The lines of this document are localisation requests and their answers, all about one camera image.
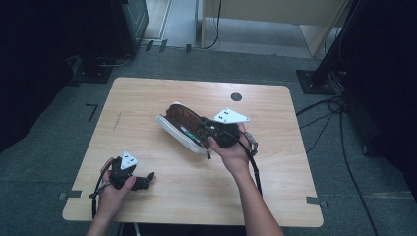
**hand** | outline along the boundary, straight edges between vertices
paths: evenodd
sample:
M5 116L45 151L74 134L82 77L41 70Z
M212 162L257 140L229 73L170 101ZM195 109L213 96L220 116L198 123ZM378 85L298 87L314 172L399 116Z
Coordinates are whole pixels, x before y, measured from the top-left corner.
M242 123L239 123L238 126L241 132L246 132L245 126ZM249 174L249 158L239 144L228 148L222 148L214 138L208 137L208 141L211 149L221 156L224 166L226 166L233 177L237 177L241 174ZM249 141L243 134L240 135L240 142L242 142L247 149L250 148Z
M101 171L103 171L104 167L112 160L113 157L108 159L104 166L101 168ZM109 180L110 173L110 170L107 170L104 173L102 178L103 182ZM120 190L114 188L113 185L105 187L99 195L97 216L105 217L111 221L124 204L126 197L131 191L135 182L136 177L131 176L126 180L125 185Z

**floor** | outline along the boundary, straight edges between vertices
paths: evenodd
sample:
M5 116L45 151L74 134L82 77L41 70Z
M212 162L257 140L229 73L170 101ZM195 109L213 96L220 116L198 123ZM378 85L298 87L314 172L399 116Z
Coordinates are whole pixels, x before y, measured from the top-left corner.
M196 15L196 3L199 2ZM155 44L167 40L167 46L200 48L202 0L148 0L149 25L144 41ZM216 37L216 19L206 19L205 45ZM316 58L323 58L340 29L334 29ZM221 19L218 41L210 50L313 58L300 27L292 24Z

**carpeted floor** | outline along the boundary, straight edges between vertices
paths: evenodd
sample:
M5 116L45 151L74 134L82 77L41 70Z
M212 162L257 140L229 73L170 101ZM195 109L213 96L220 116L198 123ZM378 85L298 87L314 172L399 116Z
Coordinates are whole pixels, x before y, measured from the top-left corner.
M126 66L114 68L107 84L65 87L20 142L0 154L0 235L83 235L89 222L62 218L65 201L58 194L71 190L101 109L117 77L281 85L290 89L295 110L326 95L301 91L296 70L315 70L319 60L240 54L185 48L140 49ZM93 106L97 110L91 118ZM317 106L300 115L300 127L329 113ZM362 154L355 124L342 114L326 125L308 153L325 223L320 228L285 227L287 235L415 235L417 206L402 174L382 157ZM312 147L327 119L302 129L306 149ZM361 191L368 213L349 175ZM117 230L112 225L112 232ZM242 228L186 225L140 225L141 235L235 235Z

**wooden desk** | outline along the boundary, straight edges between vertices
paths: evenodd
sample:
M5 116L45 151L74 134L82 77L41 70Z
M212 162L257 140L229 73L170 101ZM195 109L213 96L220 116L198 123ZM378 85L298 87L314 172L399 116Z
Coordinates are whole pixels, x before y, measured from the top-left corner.
M239 92L241 101L230 95ZM249 116L247 130L259 142L255 156L264 198L280 225L319 227L320 206L288 88L119 78L115 81L91 138L69 199L67 220L91 220L92 193L101 166L128 151L139 160L134 172L155 178L145 191L132 192L117 221L243 225L238 189L220 157L195 154L155 120L173 101L211 117L228 107Z
M201 46L205 47L206 17L217 18L220 0L203 0ZM350 0L225 0L224 19L300 25L310 53L316 56L331 30L344 20Z

